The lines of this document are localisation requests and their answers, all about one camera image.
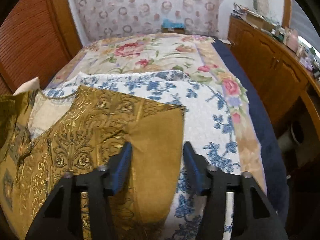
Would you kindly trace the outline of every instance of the trash can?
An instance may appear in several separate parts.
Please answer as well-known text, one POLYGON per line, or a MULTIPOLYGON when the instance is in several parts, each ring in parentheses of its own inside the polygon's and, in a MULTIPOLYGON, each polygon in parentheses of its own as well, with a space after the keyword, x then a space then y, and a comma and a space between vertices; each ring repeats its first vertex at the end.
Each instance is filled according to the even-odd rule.
POLYGON ((278 145, 282 153, 298 147, 304 140, 302 127, 298 121, 292 122, 290 128, 278 138, 278 145))

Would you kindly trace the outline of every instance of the gold garment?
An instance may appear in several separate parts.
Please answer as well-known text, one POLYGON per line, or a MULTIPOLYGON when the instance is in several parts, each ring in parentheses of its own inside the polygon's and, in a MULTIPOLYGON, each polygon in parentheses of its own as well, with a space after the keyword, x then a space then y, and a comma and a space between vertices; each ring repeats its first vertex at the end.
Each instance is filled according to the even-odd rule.
MULTIPOLYGON (((121 192, 109 198, 115 229, 120 239, 158 238, 178 181, 184 108, 80 86, 74 94, 54 99, 74 98, 51 127, 29 140, 28 120, 37 114, 31 114, 31 110, 39 95, 44 97, 30 92, 20 94, 25 102, 20 109, 0 112, 10 117, 7 120, 17 120, 11 126, 0 123, 7 127, 6 142, 8 138, 12 141, 10 147, 0 141, 1 154, 6 155, 0 163, 4 189, 0 191, 0 203, 16 235, 24 239, 47 195, 66 171, 88 173, 108 163, 109 157, 130 141, 129 177, 121 192), (13 135, 10 128, 15 128, 13 135), (21 143, 18 148, 22 149, 16 154, 10 151, 17 148, 15 142, 21 143)), ((8 104, 14 105, 16 97, 12 98, 8 104)), ((84 239, 91 239, 85 194, 81 208, 84 239)))

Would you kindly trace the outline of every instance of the screw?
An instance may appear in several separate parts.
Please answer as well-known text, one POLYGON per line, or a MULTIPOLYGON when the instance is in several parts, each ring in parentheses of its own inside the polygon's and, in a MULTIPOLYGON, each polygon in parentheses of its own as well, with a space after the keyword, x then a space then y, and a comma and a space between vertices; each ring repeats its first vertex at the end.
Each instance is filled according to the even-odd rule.
POLYGON ((66 178, 66 179, 71 179, 72 176, 73 176, 73 174, 72 174, 72 172, 70 172, 70 171, 66 172, 66 173, 63 175, 63 177, 66 178))
POLYGON ((97 167, 98 171, 106 171, 108 169, 108 166, 107 165, 99 165, 97 167))
POLYGON ((218 167, 214 165, 208 165, 207 166, 208 171, 218 171, 218 167))
POLYGON ((248 172, 248 171, 242 172, 241 175, 242 175, 243 177, 245 177, 246 179, 252 178, 252 174, 251 174, 250 172, 248 172))

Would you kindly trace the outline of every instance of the navy blue bed sheet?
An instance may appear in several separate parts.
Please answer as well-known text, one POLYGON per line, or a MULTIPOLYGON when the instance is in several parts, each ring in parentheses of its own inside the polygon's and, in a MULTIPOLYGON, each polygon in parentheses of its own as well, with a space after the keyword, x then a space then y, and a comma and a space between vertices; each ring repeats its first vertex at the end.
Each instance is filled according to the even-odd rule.
POLYGON ((257 91, 231 51, 219 40, 213 43, 213 47, 227 68, 248 90, 249 114, 261 144, 261 158, 266 176, 268 199, 274 209, 278 211, 278 215, 283 224, 285 224, 289 208, 289 187, 286 180, 286 168, 267 111, 257 91))

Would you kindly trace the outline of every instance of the blue and white cloth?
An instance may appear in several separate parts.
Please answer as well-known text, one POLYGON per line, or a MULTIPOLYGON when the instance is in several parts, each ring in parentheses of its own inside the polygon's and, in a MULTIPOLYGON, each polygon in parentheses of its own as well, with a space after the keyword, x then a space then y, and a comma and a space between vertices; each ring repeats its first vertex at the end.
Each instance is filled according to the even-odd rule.
MULTIPOLYGON (((227 173, 240 174, 238 147, 230 111, 219 91, 221 86, 209 87, 192 82, 182 71, 78 76, 61 88, 45 90, 48 97, 63 97, 76 91, 79 85, 108 89, 161 103, 184 105, 184 142, 190 141, 197 154, 209 164, 227 173)), ((180 176, 170 213, 160 239, 194 239, 201 222, 206 197, 193 194, 181 161, 180 176)), ((233 195, 227 194, 227 211, 223 239, 230 239, 233 217, 233 195)))

